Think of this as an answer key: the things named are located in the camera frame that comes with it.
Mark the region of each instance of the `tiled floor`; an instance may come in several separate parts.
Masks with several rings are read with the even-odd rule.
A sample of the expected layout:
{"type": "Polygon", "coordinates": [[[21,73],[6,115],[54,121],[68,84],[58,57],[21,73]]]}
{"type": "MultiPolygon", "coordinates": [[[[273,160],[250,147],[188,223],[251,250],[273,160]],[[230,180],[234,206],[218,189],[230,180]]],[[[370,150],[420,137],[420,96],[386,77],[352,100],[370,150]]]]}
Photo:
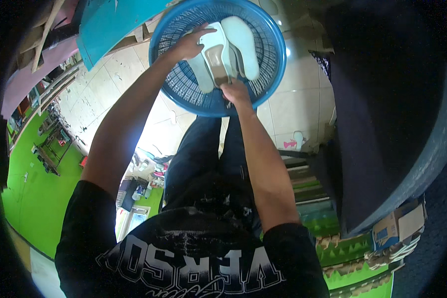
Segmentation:
{"type": "MultiPolygon", "coordinates": [[[[148,28],[152,32],[158,21],[148,28]]],[[[325,127],[334,109],[331,83],[308,50],[316,50],[316,41],[287,39],[288,61],[282,82],[270,99],[257,110],[257,115],[279,149],[294,150],[294,131],[301,131],[308,140],[303,151],[312,151],[324,141],[325,127]]],[[[87,144],[89,151],[96,130],[110,107],[148,67],[149,43],[107,56],[90,71],[80,69],[77,80],[60,95],[61,113],[71,131],[87,144]]],[[[184,132],[195,115],[178,107],[160,93],[150,111],[138,146],[159,155],[174,154],[184,132]],[[171,121],[172,112],[177,123],[171,121]]],[[[228,118],[223,118],[221,143],[228,118]]]]}

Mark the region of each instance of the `window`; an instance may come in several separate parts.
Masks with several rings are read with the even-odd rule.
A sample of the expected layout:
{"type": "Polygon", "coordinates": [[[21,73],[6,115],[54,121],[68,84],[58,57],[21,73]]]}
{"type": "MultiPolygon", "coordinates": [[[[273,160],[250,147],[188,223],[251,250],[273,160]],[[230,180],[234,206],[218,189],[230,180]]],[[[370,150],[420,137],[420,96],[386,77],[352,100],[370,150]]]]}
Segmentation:
{"type": "Polygon", "coordinates": [[[122,241],[124,237],[134,230],[138,225],[142,224],[149,215],[150,207],[134,206],[131,212],[127,212],[122,208],[116,211],[116,240],[122,241]]]}

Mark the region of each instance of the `teal wooden board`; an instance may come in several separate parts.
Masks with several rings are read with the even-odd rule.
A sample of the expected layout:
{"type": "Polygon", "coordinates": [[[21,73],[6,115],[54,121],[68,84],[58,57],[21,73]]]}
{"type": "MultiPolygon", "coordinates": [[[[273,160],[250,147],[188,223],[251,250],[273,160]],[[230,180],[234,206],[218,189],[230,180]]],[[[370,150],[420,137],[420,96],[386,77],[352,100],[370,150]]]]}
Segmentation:
{"type": "Polygon", "coordinates": [[[76,43],[88,71],[126,35],[166,9],[168,2],[87,0],[76,43]]]}

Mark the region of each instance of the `left hand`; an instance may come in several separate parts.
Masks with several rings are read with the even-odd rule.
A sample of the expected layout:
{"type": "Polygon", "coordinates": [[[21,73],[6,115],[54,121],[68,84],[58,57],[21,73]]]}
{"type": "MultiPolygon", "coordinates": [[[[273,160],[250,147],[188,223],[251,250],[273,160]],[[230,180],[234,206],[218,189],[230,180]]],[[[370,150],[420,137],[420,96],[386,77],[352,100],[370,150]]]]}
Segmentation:
{"type": "Polygon", "coordinates": [[[187,34],[179,39],[172,47],[172,50],[179,57],[179,60],[188,60],[197,56],[203,49],[203,44],[197,44],[200,38],[207,34],[216,32],[216,29],[204,29],[209,23],[204,23],[195,27],[192,33],[187,34]]]}

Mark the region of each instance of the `jeans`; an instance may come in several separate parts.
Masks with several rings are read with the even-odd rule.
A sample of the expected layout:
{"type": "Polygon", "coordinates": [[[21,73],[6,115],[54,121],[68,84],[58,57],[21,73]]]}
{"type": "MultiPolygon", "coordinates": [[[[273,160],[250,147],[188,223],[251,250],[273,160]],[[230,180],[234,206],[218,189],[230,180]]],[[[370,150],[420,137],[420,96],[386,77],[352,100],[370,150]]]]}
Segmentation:
{"type": "Polygon", "coordinates": [[[238,117],[230,117],[219,158],[221,125],[221,118],[198,116],[189,127],[165,174],[164,199],[167,204],[179,196],[190,181],[211,171],[250,181],[238,117]]]}

